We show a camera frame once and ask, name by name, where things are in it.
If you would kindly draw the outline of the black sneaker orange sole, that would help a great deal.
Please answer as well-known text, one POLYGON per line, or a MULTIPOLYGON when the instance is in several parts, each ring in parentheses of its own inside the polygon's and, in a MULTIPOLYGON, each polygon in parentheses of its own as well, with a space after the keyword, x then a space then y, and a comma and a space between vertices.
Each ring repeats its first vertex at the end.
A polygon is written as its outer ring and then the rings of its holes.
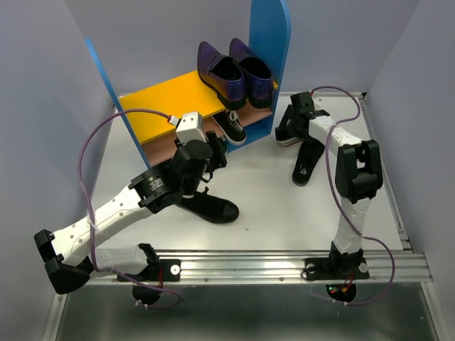
POLYGON ((223 132, 225 139, 236 146, 246 142, 247 134, 239 121, 239 116, 235 110, 225 110, 213 116, 214 122, 223 132))

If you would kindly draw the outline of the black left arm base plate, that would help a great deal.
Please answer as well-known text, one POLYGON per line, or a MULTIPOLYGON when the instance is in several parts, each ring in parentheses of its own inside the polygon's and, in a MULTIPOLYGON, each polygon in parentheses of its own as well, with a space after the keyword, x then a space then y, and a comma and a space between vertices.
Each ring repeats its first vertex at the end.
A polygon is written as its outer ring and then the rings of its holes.
POLYGON ((161 259, 159 263, 148 265, 139 274, 127 274, 137 281, 178 282, 181 278, 180 259, 161 259))

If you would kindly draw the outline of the purple loafer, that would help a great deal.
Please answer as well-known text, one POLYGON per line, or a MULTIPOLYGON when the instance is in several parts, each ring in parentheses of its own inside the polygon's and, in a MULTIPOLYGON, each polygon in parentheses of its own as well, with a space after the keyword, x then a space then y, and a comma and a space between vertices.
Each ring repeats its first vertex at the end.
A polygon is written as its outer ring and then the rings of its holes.
POLYGON ((234 60, 202 41, 197 52, 197 71, 226 109, 239 110, 247 101, 247 82, 234 60))
POLYGON ((245 76, 247 98, 256 109, 265 109, 272 105, 274 81, 272 72, 252 49, 238 38, 233 38, 229 47, 230 57, 245 76))

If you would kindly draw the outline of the all-black lace sneaker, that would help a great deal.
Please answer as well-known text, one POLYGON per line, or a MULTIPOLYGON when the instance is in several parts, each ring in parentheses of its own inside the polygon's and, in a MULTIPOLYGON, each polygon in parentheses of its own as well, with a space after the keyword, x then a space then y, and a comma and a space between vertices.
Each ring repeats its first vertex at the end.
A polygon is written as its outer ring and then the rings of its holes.
POLYGON ((177 206, 212 224, 230 224, 240 215, 235 203, 209 195, 207 188, 204 192, 195 192, 191 198, 183 198, 177 206))

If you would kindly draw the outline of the black white-laced sneaker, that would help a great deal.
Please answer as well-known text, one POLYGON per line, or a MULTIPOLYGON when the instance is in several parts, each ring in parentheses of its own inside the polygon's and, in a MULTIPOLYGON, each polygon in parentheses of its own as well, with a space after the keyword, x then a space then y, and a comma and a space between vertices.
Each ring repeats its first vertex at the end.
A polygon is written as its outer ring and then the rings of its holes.
POLYGON ((282 117, 274 133, 277 144, 282 147, 290 146, 301 140, 295 124, 286 117, 282 117))

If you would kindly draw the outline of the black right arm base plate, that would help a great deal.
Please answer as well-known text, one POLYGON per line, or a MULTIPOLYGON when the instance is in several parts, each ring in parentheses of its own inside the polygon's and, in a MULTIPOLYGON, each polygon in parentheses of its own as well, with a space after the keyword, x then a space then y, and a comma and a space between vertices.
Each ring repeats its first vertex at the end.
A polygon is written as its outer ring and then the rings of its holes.
POLYGON ((306 258, 301 277, 308 281, 341 281, 349 279, 351 275, 355 280, 369 279, 369 271, 362 272, 360 265, 358 261, 335 264, 329 258, 306 258))

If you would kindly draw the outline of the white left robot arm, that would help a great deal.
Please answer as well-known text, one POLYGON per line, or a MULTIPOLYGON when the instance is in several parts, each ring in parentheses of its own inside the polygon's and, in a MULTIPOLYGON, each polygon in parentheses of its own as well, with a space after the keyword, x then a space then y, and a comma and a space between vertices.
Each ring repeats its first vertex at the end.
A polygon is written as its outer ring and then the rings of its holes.
POLYGON ((48 278, 59 294, 84 286, 98 269, 116 270, 135 281, 178 281, 180 262, 162 261, 150 244, 130 249, 101 249, 101 244, 139 220, 176 205, 213 224, 238 218, 231 202, 198 191, 204 174, 227 165, 225 145, 214 131, 205 141, 178 142, 173 158, 135 177, 128 186, 97 209, 93 216, 34 236, 48 278))

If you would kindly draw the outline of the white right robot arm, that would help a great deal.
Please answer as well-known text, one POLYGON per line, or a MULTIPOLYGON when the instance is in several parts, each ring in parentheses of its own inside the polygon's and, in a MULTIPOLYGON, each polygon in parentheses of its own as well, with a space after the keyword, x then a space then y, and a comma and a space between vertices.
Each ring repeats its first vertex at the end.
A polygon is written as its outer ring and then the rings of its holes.
POLYGON ((311 92, 293 94, 279 126, 277 142, 300 140, 292 181, 306 185, 320 159, 335 156, 328 183, 340 211, 338 229, 326 258, 307 258, 302 271, 309 281, 369 277, 363 256, 363 229, 372 199, 383 184, 380 147, 341 128, 320 108, 311 92))

